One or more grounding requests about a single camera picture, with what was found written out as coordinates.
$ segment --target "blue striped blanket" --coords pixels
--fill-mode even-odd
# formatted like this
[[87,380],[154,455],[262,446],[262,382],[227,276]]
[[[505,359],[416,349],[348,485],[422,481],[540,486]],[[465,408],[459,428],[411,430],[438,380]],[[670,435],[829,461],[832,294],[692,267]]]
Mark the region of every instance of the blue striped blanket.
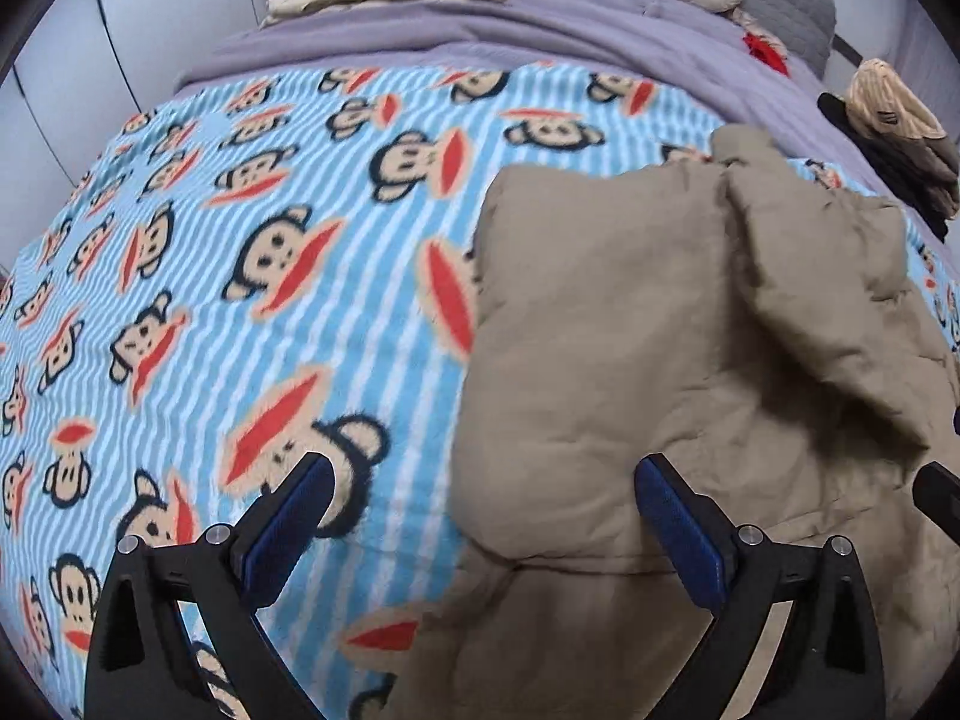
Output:
[[[375,712],[457,559],[443,510],[488,184],[516,162],[702,158],[721,124],[680,89],[548,62],[284,71],[127,122],[0,292],[0,622],[54,706],[83,711],[122,536],[193,541],[320,451],[333,503],[260,619],[328,718]],[[955,346],[956,287],[915,230],[907,248]]]

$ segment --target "bed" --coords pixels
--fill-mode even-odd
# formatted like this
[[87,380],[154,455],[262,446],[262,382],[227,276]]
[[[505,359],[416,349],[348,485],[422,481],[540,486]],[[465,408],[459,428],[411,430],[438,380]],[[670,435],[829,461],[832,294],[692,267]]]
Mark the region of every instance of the bed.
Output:
[[[794,45],[815,57],[812,34]],[[676,0],[402,2],[237,36],[127,122],[0,293],[0,624],[56,711],[82,715],[119,539],[236,522],[301,450],[337,493],[261,624],[326,717],[382,707],[462,548],[448,456],[501,167],[619,175],[747,122],[799,175],[885,194],[820,116],[817,71],[777,74],[742,38]],[[955,271],[904,213],[956,352]]]

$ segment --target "dark garment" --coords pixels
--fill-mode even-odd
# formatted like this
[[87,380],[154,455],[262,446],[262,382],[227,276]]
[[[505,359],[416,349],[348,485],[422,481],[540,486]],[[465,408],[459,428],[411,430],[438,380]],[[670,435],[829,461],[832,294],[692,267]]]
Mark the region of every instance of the dark garment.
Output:
[[853,129],[847,118],[847,105],[840,98],[824,92],[817,105],[824,117],[860,149],[894,196],[920,214],[936,237],[946,240],[947,219],[930,199],[928,180],[911,166],[904,153],[881,138],[865,138]]

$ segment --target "blue gripper pad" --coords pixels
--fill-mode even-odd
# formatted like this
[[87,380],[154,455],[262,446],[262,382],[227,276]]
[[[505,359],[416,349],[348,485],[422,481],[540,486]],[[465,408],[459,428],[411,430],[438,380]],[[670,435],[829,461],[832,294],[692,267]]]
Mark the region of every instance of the blue gripper pad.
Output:
[[254,503],[256,506],[280,496],[277,510],[236,567],[243,599],[250,608],[268,607],[277,600],[333,500],[334,484],[330,460],[311,453],[304,456],[275,493]]
[[653,525],[686,594],[716,616],[727,600],[720,553],[650,458],[637,465],[634,489],[637,509]]

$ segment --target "metal screw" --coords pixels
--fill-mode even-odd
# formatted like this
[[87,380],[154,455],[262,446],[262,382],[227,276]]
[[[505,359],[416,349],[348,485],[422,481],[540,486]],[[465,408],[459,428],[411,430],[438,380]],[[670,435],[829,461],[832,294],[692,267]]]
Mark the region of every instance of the metal screw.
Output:
[[121,555],[130,555],[130,553],[136,549],[139,543],[140,539],[136,536],[124,536],[117,544],[117,552],[119,552]]
[[210,528],[206,535],[204,536],[206,543],[213,544],[222,544],[228,538],[230,538],[230,526],[229,525],[214,525]]
[[740,536],[740,540],[743,541],[743,543],[752,547],[757,546],[757,544],[763,541],[763,531],[755,525],[744,525],[736,534]]
[[833,547],[837,555],[843,555],[844,557],[853,552],[853,545],[846,536],[834,536],[834,538],[830,540],[830,546]]

